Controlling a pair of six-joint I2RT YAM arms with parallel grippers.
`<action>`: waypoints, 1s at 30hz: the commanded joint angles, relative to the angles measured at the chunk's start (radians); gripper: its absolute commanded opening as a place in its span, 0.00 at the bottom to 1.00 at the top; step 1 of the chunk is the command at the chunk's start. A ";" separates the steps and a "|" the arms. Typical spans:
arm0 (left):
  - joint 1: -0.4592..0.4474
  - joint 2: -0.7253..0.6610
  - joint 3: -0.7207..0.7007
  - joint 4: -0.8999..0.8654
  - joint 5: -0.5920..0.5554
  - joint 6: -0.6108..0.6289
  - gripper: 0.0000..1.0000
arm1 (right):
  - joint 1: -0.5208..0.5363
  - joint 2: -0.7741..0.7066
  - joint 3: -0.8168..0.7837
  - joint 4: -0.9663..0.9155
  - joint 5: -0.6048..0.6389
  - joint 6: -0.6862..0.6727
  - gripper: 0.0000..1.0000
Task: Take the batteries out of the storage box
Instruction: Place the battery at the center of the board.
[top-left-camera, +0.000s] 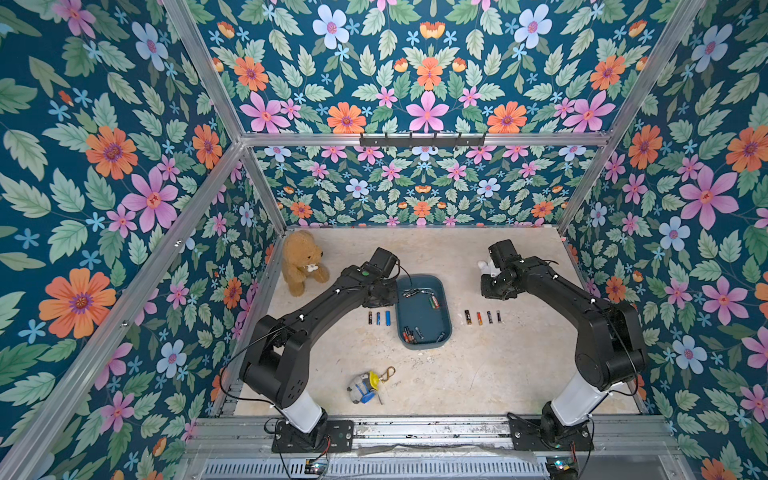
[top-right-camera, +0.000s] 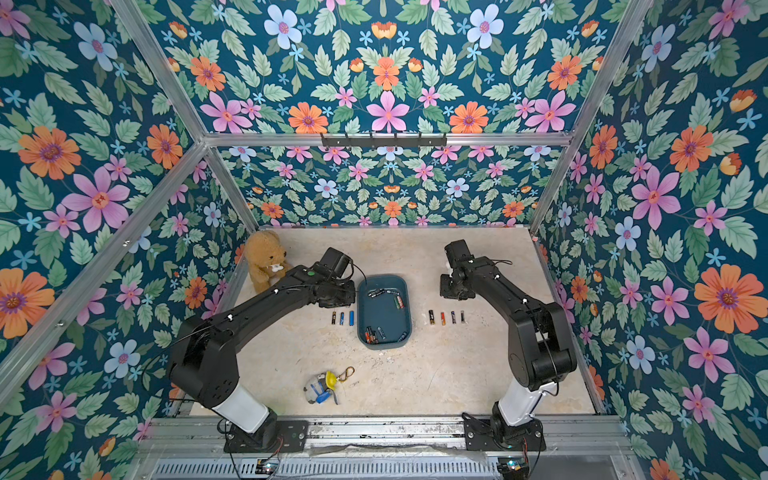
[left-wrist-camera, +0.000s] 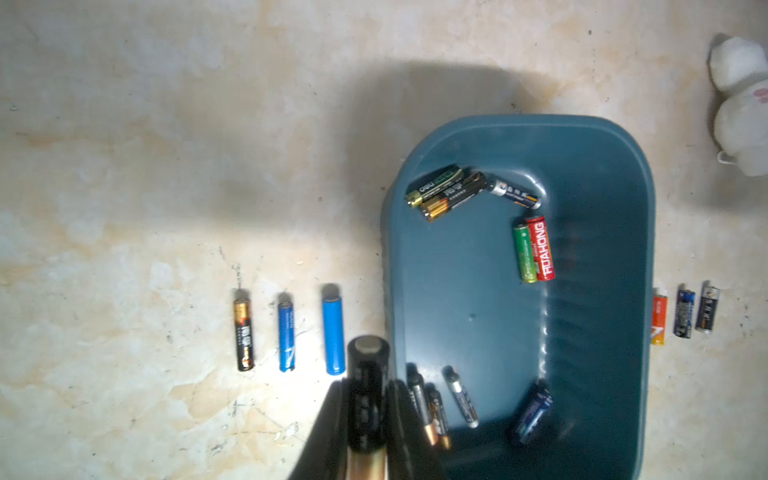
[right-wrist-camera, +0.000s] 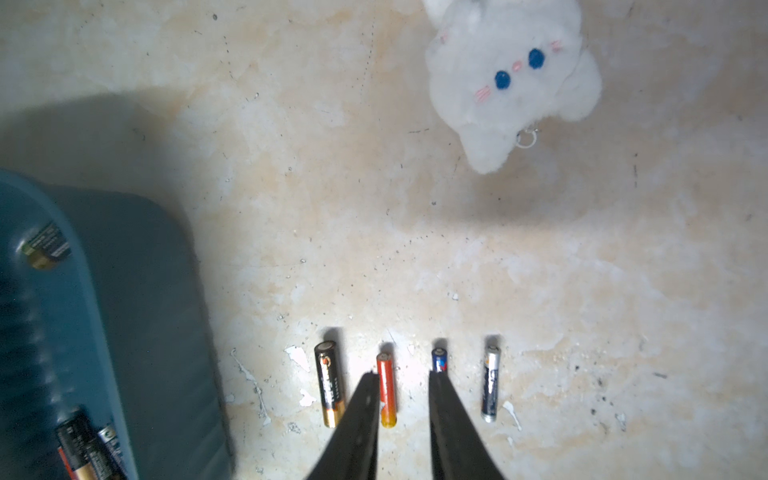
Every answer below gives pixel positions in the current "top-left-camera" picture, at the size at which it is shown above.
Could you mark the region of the teal plastic storage box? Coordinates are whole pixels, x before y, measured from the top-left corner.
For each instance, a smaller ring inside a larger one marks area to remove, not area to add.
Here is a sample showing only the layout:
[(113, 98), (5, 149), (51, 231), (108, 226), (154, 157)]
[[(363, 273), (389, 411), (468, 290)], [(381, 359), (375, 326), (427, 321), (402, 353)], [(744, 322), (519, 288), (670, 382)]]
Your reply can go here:
[(443, 283), (433, 275), (416, 274), (397, 280), (395, 317), (400, 341), (407, 349), (442, 347), (453, 327)]

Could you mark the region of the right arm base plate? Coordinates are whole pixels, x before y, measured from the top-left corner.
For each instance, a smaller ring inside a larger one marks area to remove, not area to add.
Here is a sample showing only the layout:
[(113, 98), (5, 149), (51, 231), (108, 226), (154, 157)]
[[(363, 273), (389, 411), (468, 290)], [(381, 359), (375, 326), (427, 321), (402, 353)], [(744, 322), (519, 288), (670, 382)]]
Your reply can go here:
[(563, 426), (549, 415), (528, 419), (508, 412), (506, 417), (515, 450), (587, 452), (593, 448), (589, 421)]

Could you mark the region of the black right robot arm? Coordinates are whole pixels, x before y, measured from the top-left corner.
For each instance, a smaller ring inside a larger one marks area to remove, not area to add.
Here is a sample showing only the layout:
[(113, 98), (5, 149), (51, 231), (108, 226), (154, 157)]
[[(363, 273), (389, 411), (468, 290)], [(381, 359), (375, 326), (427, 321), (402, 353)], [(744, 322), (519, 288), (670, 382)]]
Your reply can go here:
[(530, 294), (545, 302), (576, 330), (576, 372), (542, 408), (540, 426), (555, 432), (580, 426), (605, 399), (620, 394), (648, 363), (637, 310), (625, 301), (611, 303), (567, 280), (538, 257), (517, 259), (499, 268), (479, 261), (481, 295), (512, 300)]

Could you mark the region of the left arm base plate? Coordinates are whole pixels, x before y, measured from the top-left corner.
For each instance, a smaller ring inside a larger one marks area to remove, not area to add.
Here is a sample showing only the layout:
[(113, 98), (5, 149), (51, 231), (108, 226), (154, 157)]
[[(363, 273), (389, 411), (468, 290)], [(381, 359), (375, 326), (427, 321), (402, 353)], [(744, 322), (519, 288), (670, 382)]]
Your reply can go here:
[(310, 433), (303, 433), (285, 420), (275, 426), (273, 453), (345, 453), (352, 450), (355, 423), (351, 420), (321, 421)]

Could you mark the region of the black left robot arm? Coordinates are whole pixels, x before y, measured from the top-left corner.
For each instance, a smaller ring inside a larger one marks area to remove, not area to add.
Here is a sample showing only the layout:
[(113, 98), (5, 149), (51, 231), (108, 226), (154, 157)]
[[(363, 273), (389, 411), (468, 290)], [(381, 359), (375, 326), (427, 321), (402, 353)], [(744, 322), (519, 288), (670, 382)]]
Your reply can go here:
[(327, 413), (307, 391), (311, 350), (349, 312), (395, 304), (392, 271), (398, 265), (399, 260), (391, 258), (349, 266), (304, 306), (279, 318), (259, 319), (244, 350), (239, 379), (295, 430), (305, 435), (318, 432)]

